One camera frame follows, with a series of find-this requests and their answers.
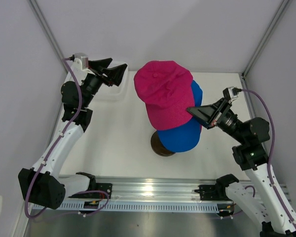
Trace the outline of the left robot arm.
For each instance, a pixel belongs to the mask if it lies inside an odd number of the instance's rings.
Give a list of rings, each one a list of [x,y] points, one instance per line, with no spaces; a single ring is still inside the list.
[[[78,172],[60,181],[59,174],[91,122],[93,111],[89,104],[101,86],[120,86],[128,70],[126,63],[114,65],[112,58],[89,60],[86,56],[73,55],[63,61],[68,73],[61,86],[64,110],[59,130],[38,161],[18,174],[25,203],[50,209],[59,208],[65,198],[81,194],[91,198],[96,194],[93,175]]]

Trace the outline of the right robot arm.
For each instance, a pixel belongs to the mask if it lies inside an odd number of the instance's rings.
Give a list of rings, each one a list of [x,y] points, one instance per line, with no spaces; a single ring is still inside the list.
[[[261,237],[296,237],[296,212],[282,191],[270,156],[262,143],[269,140],[269,123],[262,118],[242,122],[224,98],[206,106],[189,107],[190,113],[204,128],[220,128],[239,142],[232,147],[235,162],[246,173],[258,192],[255,199],[232,174],[216,180],[215,194],[230,199],[256,224]]]

